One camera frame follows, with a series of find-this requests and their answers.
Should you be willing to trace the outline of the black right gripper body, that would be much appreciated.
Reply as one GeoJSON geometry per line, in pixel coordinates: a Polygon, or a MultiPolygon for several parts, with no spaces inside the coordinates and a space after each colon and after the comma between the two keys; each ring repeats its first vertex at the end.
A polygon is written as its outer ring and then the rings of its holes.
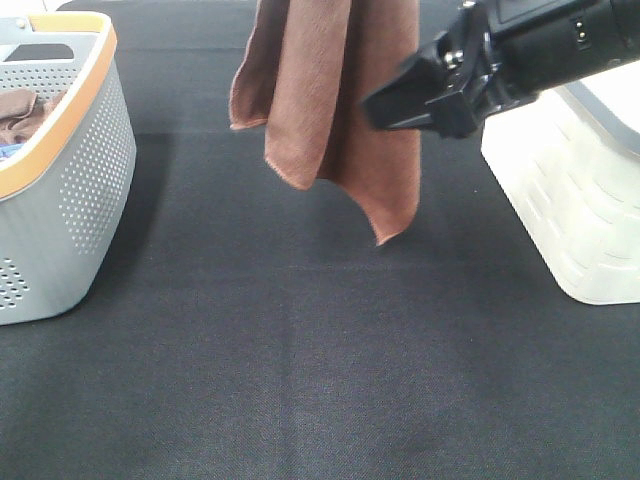
{"type": "Polygon", "coordinates": [[[464,46],[462,81],[431,102],[443,137],[461,138],[485,118],[532,102],[541,86],[515,44],[537,47],[527,35],[538,34],[564,18],[573,1],[466,1],[443,32],[458,36],[464,46]]]}

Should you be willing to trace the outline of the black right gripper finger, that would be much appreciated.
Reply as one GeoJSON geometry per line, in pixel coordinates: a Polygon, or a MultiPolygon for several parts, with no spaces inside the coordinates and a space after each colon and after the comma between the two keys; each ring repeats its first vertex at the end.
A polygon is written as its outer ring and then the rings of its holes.
{"type": "Polygon", "coordinates": [[[448,80],[431,77],[397,77],[368,94],[362,101],[366,118],[377,130],[441,131],[431,112],[432,101],[449,88],[448,80]]]}
{"type": "Polygon", "coordinates": [[[463,79],[464,46],[452,33],[440,32],[402,64],[395,91],[401,95],[436,95],[463,79]]]}

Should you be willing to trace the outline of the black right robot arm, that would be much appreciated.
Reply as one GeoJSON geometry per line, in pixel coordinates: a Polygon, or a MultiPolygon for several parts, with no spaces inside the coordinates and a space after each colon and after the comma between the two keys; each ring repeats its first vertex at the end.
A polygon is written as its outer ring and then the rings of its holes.
{"type": "Polygon", "coordinates": [[[464,138],[544,90],[638,58],[636,1],[465,1],[362,106],[378,130],[464,138]]]}

